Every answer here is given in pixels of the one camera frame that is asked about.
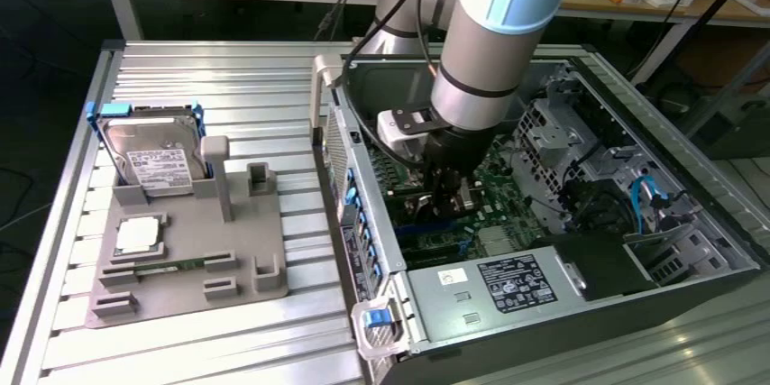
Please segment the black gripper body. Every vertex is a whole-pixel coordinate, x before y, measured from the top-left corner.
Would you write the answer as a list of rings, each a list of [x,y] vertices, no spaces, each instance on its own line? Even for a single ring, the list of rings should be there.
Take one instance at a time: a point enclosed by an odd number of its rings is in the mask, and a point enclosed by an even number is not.
[[[423,179],[427,186],[457,186],[481,164],[489,148],[489,130],[457,127],[428,133],[423,148]]]

